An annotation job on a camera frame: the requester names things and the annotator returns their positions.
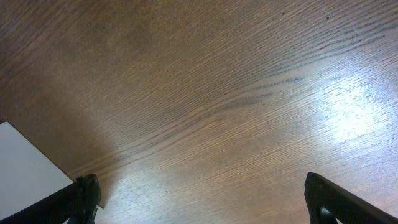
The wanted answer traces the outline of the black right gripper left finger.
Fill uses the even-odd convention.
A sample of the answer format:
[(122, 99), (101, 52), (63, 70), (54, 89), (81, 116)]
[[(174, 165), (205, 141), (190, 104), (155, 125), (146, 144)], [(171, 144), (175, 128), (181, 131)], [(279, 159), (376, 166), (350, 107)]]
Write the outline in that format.
[(94, 224), (101, 188), (96, 174), (81, 176), (39, 202), (1, 220), (1, 224)]

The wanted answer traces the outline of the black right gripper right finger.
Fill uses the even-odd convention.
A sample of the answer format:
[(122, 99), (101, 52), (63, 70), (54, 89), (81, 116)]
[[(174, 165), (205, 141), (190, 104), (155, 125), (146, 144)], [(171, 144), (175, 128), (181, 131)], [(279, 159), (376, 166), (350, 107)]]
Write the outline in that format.
[(308, 172), (304, 183), (310, 223), (397, 223), (397, 218), (367, 203), (320, 174)]

